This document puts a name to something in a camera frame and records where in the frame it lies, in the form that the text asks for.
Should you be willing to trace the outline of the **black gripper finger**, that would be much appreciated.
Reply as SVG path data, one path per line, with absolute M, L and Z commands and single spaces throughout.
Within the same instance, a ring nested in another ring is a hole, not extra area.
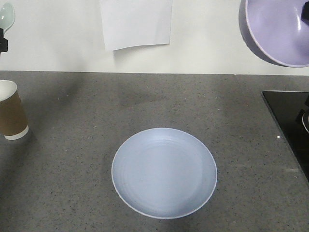
M 309 21 L 309 2 L 304 3 L 302 14 L 301 14 L 301 19 L 303 21 Z
M 0 52 L 8 51 L 8 40 L 4 38 L 4 30 L 0 28 Z

